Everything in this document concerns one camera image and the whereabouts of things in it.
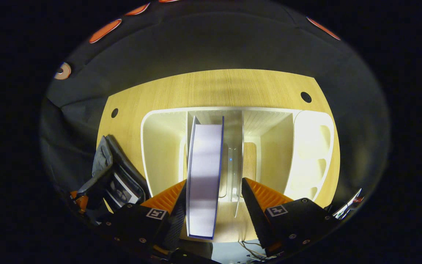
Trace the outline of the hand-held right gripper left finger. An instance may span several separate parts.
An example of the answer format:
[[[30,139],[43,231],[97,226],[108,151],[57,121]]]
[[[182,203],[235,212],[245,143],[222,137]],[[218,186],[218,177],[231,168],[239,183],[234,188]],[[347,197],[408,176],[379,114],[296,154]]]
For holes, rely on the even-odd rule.
[[[142,204],[127,203],[108,215],[99,234],[137,257],[171,257],[186,213],[183,180]]]

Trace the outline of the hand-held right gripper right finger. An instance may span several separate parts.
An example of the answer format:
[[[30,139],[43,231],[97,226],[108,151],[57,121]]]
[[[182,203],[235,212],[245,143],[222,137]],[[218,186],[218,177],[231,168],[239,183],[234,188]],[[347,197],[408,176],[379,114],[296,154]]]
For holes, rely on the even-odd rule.
[[[261,247],[270,257],[298,253],[341,224],[311,199],[291,199],[247,177],[241,193]]]

